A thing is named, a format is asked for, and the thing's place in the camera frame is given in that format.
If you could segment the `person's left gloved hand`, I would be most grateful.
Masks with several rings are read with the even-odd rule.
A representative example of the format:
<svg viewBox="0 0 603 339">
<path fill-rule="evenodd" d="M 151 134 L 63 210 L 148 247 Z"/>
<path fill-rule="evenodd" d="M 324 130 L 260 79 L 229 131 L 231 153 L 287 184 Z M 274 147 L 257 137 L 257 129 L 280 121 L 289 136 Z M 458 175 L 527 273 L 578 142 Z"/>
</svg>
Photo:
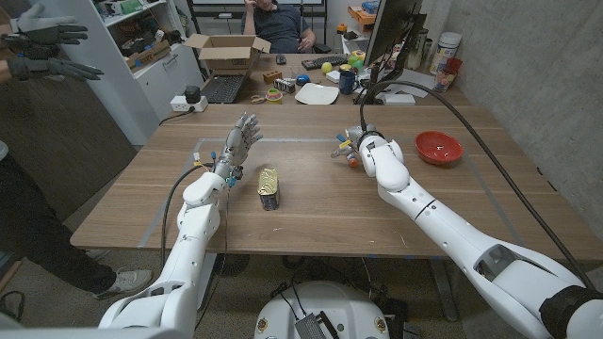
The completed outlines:
<svg viewBox="0 0 603 339">
<path fill-rule="evenodd" d="M 88 38 L 88 29 L 80 25 L 74 16 L 43 18 L 44 10 L 42 3 L 33 5 L 19 18 L 10 20 L 11 31 L 44 45 L 79 44 Z"/>
</svg>

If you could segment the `person's right gloved hand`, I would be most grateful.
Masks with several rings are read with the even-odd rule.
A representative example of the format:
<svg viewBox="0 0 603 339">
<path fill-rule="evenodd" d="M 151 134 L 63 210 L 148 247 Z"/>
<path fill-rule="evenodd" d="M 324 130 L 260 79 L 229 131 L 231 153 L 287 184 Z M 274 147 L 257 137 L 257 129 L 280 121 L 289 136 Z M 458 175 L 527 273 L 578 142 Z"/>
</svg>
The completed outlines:
<svg viewBox="0 0 603 339">
<path fill-rule="evenodd" d="M 48 59 L 30 59 L 24 56 L 17 56 L 8 61 L 8 69 L 13 77 L 20 80 L 41 78 L 50 75 L 65 75 L 78 81 L 99 80 L 99 75 L 103 74 L 100 69 L 95 67 L 54 57 Z"/>
</svg>

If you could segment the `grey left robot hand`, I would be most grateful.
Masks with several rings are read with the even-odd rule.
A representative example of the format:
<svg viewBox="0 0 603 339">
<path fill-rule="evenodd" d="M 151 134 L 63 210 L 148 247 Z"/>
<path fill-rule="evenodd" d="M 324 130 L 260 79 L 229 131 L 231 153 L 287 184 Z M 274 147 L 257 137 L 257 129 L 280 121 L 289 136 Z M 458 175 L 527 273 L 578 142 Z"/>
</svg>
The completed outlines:
<svg viewBox="0 0 603 339">
<path fill-rule="evenodd" d="M 263 136 L 258 135 L 260 128 L 257 126 L 254 114 L 248 116 L 244 113 L 228 134 L 219 160 L 213 172 L 226 179 L 235 177 L 240 180 L 243 175 L 242 164 L 248 156 L 251 146 Z"/>
</svg>

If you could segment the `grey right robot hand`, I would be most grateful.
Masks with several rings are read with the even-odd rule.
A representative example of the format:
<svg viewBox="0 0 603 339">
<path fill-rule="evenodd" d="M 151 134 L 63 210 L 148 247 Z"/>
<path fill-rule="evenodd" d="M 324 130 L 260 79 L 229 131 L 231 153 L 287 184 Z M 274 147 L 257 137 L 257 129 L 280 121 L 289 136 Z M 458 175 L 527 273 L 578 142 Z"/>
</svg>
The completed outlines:
<svg viewBox="0 0 603 339">
<path fill-rule="evenodd" d="M 345 133 L 345 136 L 342 136 L 341 134 L 336 136 L 337 140 L 339 141 L 339 145 L 337 149 L 331 153 L 331 158 L 345 156 L 351 168 L 355 168 L 358 165 L 356 155 L 359 153 L 359 147 L 362 141 L 366 137 L 382 136 L 382 134 L 376 130 L 373 124 L 368 124 L 366 131 L 364 131 L 362 127 L 358 125 L 346 129 Z"/>
</svg>

